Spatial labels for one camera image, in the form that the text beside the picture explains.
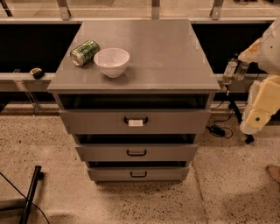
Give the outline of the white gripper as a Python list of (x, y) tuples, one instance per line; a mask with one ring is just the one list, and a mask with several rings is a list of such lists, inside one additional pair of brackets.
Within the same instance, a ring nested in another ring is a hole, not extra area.
[[(258, 62), (259, 46), (257, 39), (241, 52), (238, 60), (246, 63)], [(263, 81), (255, 80), (249, 88), (247, 105), (241, 117), (240, 130), (247, 135), (255, 134), (265, 126), (280, 109), (280, 76), (270, 75)]]

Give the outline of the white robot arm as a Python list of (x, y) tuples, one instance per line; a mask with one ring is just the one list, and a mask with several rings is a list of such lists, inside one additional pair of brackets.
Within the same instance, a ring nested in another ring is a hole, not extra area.
[(253, 82), (241, 117), (240, 130), (251, 135), (260, 131), (280, 109), (280, 17), (238, 56), (238, 60), (255, 62), (268, 74), (263, 81)]

